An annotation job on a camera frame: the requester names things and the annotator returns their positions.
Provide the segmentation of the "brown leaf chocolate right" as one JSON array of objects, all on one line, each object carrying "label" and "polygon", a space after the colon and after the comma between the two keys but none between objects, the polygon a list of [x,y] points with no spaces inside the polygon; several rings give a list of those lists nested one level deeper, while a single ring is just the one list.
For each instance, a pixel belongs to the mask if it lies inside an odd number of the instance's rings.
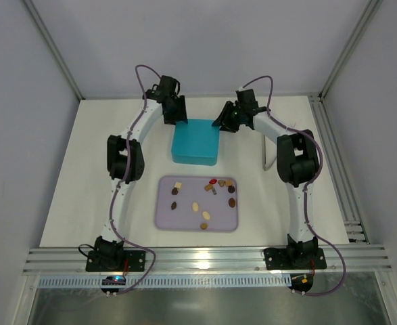
[{"label": "brown leaf chocolate right", "polygon": [[231,208],[234,208],[235,205],[236,205],[235,199],[234,199],[234,198],[230,198],[230,199],[229,199],[229,206],[230,206]]}]

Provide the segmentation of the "white swirl oval chocolate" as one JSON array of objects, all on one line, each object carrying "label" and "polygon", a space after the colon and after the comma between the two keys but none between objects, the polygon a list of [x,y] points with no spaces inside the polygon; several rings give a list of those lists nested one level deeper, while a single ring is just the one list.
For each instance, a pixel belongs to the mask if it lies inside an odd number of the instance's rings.
[{"label": "white swirl oval chocolate", "polygon": [[192,209],[193,209],[194,212],[198,212],[199,211],[199,205],[198,205],[197,202],[194,202],[192,204]]}]

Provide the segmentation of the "purple tray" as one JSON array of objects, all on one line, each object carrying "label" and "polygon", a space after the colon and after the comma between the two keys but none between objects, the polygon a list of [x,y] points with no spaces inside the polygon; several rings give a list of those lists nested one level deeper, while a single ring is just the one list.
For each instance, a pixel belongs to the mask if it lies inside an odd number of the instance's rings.
[{"label": "purple tray", "polygon": [[[213,185],[217,195],[213,195],[212,189],[205,191],[205,186],[210,184],[211,179],[217,179]],[[226,180],[231,179],[235,187],[234,193],[228,192]],[[219,180],[225,180],[225,186],[220,187]],[[182,187],[178,189],[177,195],[172,195],[175,183],[181,182]],[[239,224],[239,209],[237,198],[237,182],[230,177],[217,176],[186,176],[167,175],[159,180],[156,208],[155,226],[160,230],[184,231],[184,232],[234,232]],[[234,198],[236,205],[229,206],[229,199]],[[170,208],[173,202],[177,208]],[[199,211],[194,212],[192,204],[197,202]],[[202,217],[204,211],[209,212],[210,220]],[[207,223],[208,228],[202,230],[201,223]]]}]

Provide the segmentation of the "teal box lid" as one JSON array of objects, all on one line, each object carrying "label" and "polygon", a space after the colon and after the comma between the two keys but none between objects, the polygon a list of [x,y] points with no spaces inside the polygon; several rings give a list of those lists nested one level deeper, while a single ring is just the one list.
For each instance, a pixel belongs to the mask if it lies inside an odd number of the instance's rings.
[{"label": "teal box lid", "polygon": [[174,128],[171,151],[175,148],[218,151],[220,131],[218,127],[212,126],[212,122],[207,119],[189,119],[188,123],[178,122]]}]

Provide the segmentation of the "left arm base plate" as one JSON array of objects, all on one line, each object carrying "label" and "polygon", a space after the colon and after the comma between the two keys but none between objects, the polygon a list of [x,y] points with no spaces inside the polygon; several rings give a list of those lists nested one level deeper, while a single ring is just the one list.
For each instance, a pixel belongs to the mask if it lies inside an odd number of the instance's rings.
[{"label": "left arm base plate", "polygon": [[86,272],[143,272],[145,251],[120,250],[113,255],[90,251],[85,266]]}]

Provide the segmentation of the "cream oval chocolate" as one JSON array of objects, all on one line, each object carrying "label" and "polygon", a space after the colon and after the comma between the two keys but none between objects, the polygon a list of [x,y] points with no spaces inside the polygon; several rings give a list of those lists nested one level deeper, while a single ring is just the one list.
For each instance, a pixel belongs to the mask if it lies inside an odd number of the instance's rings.
[{"label": "cream oval chocolate", "polygon": [[203,217],[205,220],[210,220],[210,218],[211,218],[209,212],[207,212],[207,211],[204,211],[204,212],[202,213],[202,217]]}]

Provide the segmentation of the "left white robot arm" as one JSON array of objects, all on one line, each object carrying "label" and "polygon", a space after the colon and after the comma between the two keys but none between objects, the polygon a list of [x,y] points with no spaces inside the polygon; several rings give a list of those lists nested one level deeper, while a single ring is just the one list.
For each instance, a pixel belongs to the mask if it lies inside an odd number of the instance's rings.
[{"label": "left white robot arm", "polygon": [[126,218],[133,188],[145,169],[142,146],[150,129],[159,118],[168,125],[187,122],[185,97],[179,92],[177,79],[161,76],[158,84],[144,91],[142,108],[130,125],[121,134],[109,136],[107,170],[112,180],[112,196],[108,220],[87,257],[88,272],[119,272],[125,267],[143,271],[142,266],[135,267],[135,262],[127,259],[126,241],[119,227]]}]

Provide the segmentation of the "aluminium frame rail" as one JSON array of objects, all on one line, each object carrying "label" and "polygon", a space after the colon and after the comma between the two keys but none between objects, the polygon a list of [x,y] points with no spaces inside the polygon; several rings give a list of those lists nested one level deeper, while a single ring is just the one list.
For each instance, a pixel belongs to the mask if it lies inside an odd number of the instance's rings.
[{"label": "aluminium frame rail", "polygon": [[[349,272],[390,271],[390,258],[379,244],[339,245],[339,252],[323,247],[325,272],[342,271],[342,256]],[[154,272],[264,272],[267,257],[263,246],[233,247],[156,247]],[[83,273],[87,258],[76,248],[34,248],[30,250],[22,273]]]}]

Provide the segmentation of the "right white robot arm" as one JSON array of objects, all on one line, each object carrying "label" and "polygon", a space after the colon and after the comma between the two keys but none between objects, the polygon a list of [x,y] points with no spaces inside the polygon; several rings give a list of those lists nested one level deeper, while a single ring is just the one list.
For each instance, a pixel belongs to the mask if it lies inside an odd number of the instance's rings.
[{"label": "right white robot arm", "polygon": [[212,125],[229,133],[245,125],[271,140],[277,149],[277,173],[289,196],[287,246],[264,250],[266,268],[272,269],[280,262],[280,269],[309,269],[319,256],[319,239],[311,230],[308,216],[312,210],[308,187],[321,172],[321,150],[312,131],[297,130],[279,121],[269,107],[259,106],[252,89],[241,88],[236,96],[234,102],[226,102]]}]

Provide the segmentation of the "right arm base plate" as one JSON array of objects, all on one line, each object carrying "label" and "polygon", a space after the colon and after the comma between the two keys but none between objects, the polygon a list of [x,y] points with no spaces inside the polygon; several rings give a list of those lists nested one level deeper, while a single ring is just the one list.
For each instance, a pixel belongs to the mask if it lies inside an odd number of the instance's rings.
[{"label": "right arm base plate", "polygon": [[324,251],[318,248],[316,253],[289,254],[286,248],[266,248],[263,250],[267,270],[290,269],[326,269],[327,262]]}]

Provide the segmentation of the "teal chocolate box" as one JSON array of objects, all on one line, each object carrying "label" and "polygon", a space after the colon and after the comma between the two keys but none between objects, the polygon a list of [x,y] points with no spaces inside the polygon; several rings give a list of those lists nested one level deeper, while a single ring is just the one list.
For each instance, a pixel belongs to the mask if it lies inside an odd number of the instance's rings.
[{"label": "teal chocolate box", "polygon": [[171,151],[172,161],[184,165],[214,166],[218,160],[218,151],[205,151],[198,148],[186,150],[185,148],[175,148]]}]

